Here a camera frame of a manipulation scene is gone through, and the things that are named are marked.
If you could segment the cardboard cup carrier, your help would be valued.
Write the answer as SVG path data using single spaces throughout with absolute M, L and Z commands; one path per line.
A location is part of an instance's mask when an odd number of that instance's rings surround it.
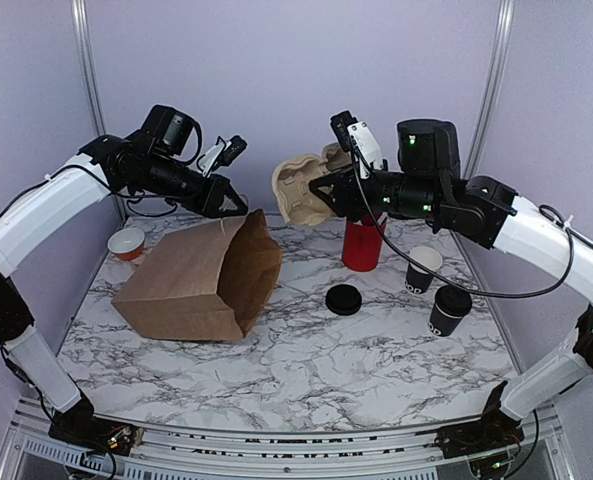
M 308 153 L 280 163 L 272 174 L 272 190 L 283 220 L 292 225 L 317 226 L 336 216 L 309 189 L 309 182 L 350 165 L 350 156 L 335 142 L 321 155 Z

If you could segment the brown paper bag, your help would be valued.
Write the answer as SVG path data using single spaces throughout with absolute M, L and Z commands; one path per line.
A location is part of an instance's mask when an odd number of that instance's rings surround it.
M 255 210 L 163 235 L 111 304 L 144 338 L 239 342 L 281 266 L 282 250 Z

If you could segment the black paper coffee cup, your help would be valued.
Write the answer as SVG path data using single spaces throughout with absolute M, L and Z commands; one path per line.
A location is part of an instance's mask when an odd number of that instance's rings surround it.
M 428 321 L 429 330 L 436 336 L 448 337 L 469 313 L 469 309 L 453 310 L 448 305 L 435 302 Z

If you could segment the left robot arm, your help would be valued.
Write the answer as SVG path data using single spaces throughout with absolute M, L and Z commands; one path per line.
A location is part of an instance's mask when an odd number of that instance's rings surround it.
M 37 394 L 51 438 L 126 455 L 137 428 L 96 413 L 37 326 L 15 284 L 17 271 L 46 258 L 71 221 L 110 197 L 131 203 L 162 199 L 207 219 L 247 214 L 241 196 L 219 172 L 245 151 L 246 141 L 233 135 L 217 138 L 209 148 L 202 142 L 192 116 L 155 105 L 135 131 L 96 137 L 0 211 L 0 353 L 12 374 Z

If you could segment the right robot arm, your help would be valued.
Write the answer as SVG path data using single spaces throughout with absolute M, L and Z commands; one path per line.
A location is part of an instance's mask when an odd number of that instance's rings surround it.
M 587 300 L 575 328 L 554 350 L 495 387 L 477 420 L 443 427 L 435 439 L 445 458 L 522 441 L 525 417 L 593 374 L 593 241 L 553 208 L 537 206 L 491 177 L 462 178 L 451 122 L 400 122 L 395 172 L 366 123 L 345 111 L 330 125 L 350 163 L 312 180 L 309 188 L 336 215 L 351 221 L 382 214 L 424 220 L 434 231 L 449 230 L 525 260 Z

